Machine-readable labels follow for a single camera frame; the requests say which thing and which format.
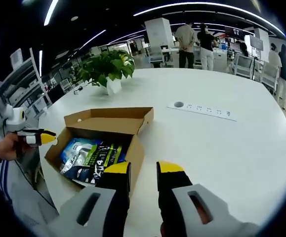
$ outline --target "white device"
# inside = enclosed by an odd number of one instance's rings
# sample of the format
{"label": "white device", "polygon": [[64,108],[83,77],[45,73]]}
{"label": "white device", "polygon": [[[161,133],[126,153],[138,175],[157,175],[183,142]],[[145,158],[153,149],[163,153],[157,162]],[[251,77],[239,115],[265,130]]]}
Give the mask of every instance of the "white device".
{"label": "white device", "polygon": [[167,108],[175,109],[175,110],[183,110],[192,113],[202,114],[202,115],[209,115],[213,117],[218,117],[221,119],[227,119],[231,121],[237,122],[237,116],[230,111],[221,110],[221,109],[214,109],[211,107],[206,107],[203,105],[196,105],[190,104],[186,102],[172,102],[170,103]]}
{"label": "white device", "polygon": [[5,124],[7,131],[20,131],[25,127],[25,113],[24,108],[14,108],[7,105],[4,112]]}
{"label": "white device", "polygon": [[21,49],[17,49],[14,53],[11,54],[10,56],[11,59],[11,65],[14,70],[16,70],[18,67],[21,66],[23,63],[23,56],[22,56],[22,51]]}

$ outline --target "cardboard box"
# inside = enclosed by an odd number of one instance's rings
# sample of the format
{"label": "cardboard box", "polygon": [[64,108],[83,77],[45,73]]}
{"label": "cardboard box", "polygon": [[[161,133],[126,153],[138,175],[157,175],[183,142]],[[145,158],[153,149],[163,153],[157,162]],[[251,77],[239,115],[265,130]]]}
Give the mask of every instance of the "cardboard box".
{"label": "cardboard box", "polygon": [[[131,193],[144,159],[144,149],[137,134],[154,118],[154,109],[111,108],[91,109],[65,116],[66,127],[58,135],[57,145],[52,145],[45,155],[48,163],[60,172],[60,153],[74,137],[100,139],[107,142],[122,141],[125,160],[131,162]],[[82,186],[71,181],[74,188]]]}

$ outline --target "desk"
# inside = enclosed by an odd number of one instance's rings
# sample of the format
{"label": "desk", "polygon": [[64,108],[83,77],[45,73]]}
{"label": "desk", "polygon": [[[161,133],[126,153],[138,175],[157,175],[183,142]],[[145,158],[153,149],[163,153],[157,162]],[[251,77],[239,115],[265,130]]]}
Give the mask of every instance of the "desk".
{"label": "desk", "polygon": [[[145,159],[125,237],[160,236],[158,160],[182,166],[194,184],[227,202],[240,221],[261,225],[277,208],[286,193],[286,118],[262,84],[219,72],[159,68],[136,70],[114,96],[96,96],[98,90],[89,85],[79,95],[68,92],[40,117],[39,128],[59,133],[65,115],[90,108],[154,107],[153,123],[138,136]],[[167,108],[175,101],[229,110],[238,121]],[[49,147],[40,147],[41,166],[59,210],[76,191],[44,159]]]}
{"label": "desk", "polygon": [[179,52],[179,48],[164,48],[164,49],[162,49],[162,53],[169,53],[169,52]]}

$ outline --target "black shirt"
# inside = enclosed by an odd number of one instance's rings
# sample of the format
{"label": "black shirt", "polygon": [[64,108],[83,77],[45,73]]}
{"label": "black shirt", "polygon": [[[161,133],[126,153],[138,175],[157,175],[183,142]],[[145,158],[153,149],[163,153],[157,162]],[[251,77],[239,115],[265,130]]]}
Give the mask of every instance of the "black shirt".
{"label": "black shirt", "polygon": [[200,40],[200,45],[202,48],[213,51],[213,48],[212,48],[212,42],[214,40],[213,35],[199,32],[197,36],[198,36],[198,40]]}
{"label": "black shirt", "polygon": [[280,72],[280,77],[284,80],[286,80],[286,55],[282,55],[281,52],[279,53],[282,67],[281,67],[281,72]]}

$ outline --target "power strip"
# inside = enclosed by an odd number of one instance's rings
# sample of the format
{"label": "power strip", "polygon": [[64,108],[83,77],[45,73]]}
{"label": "power strip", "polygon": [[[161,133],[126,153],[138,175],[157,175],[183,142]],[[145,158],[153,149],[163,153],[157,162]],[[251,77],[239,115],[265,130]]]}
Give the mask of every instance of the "power strip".
{"label": "power strip", "polygon": [[202,105],[194,105],[194,104],[180,102],[180,101],[170,103],[167,107],[171,109],[175,109],[175,110],[183,110],[183,111],[193,112],[193,113],[202,114],[202,115],[209,115],[209,116],[214,116],[214,117],[218,117],[221,119],[227,119],[227,120],[237,122],[236,115],[230,111],[219,110],[219,109],[214,109],[211,107],[206,107]]}

